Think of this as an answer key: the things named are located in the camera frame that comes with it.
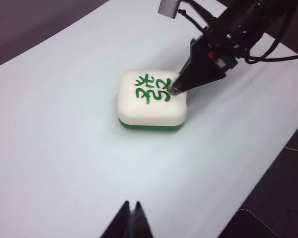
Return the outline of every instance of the white table surface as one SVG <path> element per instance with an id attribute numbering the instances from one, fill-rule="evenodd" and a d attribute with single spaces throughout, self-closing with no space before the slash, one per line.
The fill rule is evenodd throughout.
<path id="1" fill-rule="evenodd" d="M 125 200 L 141 202 L 155 238 L 215 238 L 295 132 L 298 60 L 241 60 L 189 92 L 177 132 L 123 128 L 121 73 L 178 71 L 199 35 L 158 6 L 110 0 L 0 66 L 0 238 L 96 238 Z"/>

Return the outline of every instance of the green chinese character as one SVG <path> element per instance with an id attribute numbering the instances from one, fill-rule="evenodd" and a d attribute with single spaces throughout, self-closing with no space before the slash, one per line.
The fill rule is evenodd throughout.
<path id="1" fill-rule="evenodd" d="M 168 89 L 171 84 L 171 79 L 167 78 L 167 83 L 165 83 L 162 79 L 157 79 L 155 81 L 155 85 L 157 86 L 157 88 L 160 88 L 159 83 L 162 83 L 164 85 L 162 89 Z"/>
<path id="2" fill-rule="evenodd" d="M 162 94 L 165 95 L 165 101 L 168 102 L 170 101 L 170 94 L 165 92 L 165 91 L 158 91 L 158 96 L 155 94 L 155 92 L 152 90 L 152 89 L 148 89 L 147 91 L 145 91 L 144 89 L 142 88 L 137 88 L 136 89 L 136 97 L 139 98 L 139 94 L 142 93 L 143 95 L 141 96 L 141 98 L 146 98 L 147 100 L 147 104 L 150 103 L 150 93 L 152 94 L 153 98 L 156 99 L 156 100 L 161 100 L 162 99 Z"/>
<path id="3" fill-rule="evenodd" d="M 145 84 L 145 86 L 146 86 L 147 88 L 154 88 L 154 86 L 149 85 L 149 83 L 153 83 L 153 82 L 154 82 L 154 78 L 151 77 L 151 80 L 150 80 L 150 79 L 148 79 L 148 77 L 149 77 L 148 74 L 146 74 L 144 78 L 141 77 L 141 76 L 139 76 L 139 78 L 141 79 L 141 81 L 139 81 L 139 80 L 136 79 L 136 81 L 137 81 L 138 83 L 136 83 L 135 86 L 141 86 L 141 85 Z"/>

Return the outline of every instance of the green tile base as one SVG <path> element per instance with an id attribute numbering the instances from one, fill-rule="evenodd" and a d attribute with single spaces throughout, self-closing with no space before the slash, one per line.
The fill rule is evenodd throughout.
<path id="1" fill-rule="evenodd" d="M 118 119 L 120 124 L 128 129 L 144 129 L 144 130 L 178 130 L 183 125 L 177 126 L 156 126 L 156 125 L 129 125 Z"/>

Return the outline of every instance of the black cable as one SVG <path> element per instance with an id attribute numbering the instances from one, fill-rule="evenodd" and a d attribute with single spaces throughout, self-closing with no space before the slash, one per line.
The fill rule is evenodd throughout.
<path id="1" fill-rule="evenodd" d="M 204 21 L 210 26 L 215 27 L 217 18 L 214 17 L 209 11 L 207 11 L 204 7 L 199 5 L 197 2 L 193 0 L 182 0 L 183 2 L 186 2 L 190 4 L 194 10 L 197 11 L 197 13 L 204 19 Z"/>
<path id="2" fill-rule="evenodd" d="M 261 59 L 260 57 L 249 56 L 250 60 L 260 60 L 261 62 L 281 62 L 281 61 L 288 61 L 288 60 L 297 60 L 298 55 L 296 56 L 288 56 L 288 57 L 281 57 L 281 58 L 264 58 Z"/>
<path id="3" fill-rule="evenodd" d="M 294 16 L 294 13 L 296 12 L 296 9 L 297 9 L 297 6 L 298 5 L 295 5 L 293 8 L 291 8 L 285 15 L 284 17 L 284 21 L 283 21 L 283 24 L 274 40 L 274 42 L 272 43 L 272 45 L 270 46 L 270 48 L 262 55 L 260 56 L 258 59 L 255 59 L 253 61 L 251 61 L 250 59 L 250 55 L 249 55 L 249 51 L 250 49 L 248 50 L 247 52 L 247 58 L 245 58 L 245 61 L 248 63 L 248 64 L 255 64 L 255 63 L 258 63 L 259 61 L 265 59 L 268 55 L 270 55 L 277 47 L 277 45 L 280 43 L 282 37 L 284 36 L 286 30 L 288 29 L 289 27 L 289 24 Z"/>
<path id="4" fill-rule="evenodd" d="M 192 18 L 190 17 L 186 10 L 183 10 L 183 9 L 179 9 L 178 12 L 184 16 L 185 18 L 187 18 L 193 25 L 195 25 L 196 28 L 198 28 L 202 33 L 205 32 L 205 30 Z"/>

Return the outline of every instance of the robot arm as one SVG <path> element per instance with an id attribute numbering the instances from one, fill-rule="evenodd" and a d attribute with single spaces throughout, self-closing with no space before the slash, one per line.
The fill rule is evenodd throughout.
<path id="1" fill-rule="evenodd" d="M 298 6 L 298 0 L 236 0 L 216 18 L 195 1 L 182 1 L 190 4 L 208 26 L 199 27 L 184 10 L 178 10 L 181 0 L 161 0 L 159 13 L 175 18 L 179 12 L 202 32 L 197 40 L 191 40 L 190 57 L 168 89 L 173 95 L 224 78 L 226 71 L 237 65 L 236 59 L 245 58 L 249 64 L 265 61 L 276 48 Z M 251 57 L 251 48 L 284 14 L 284 24 L 270 49 L 261 57 Z"/>

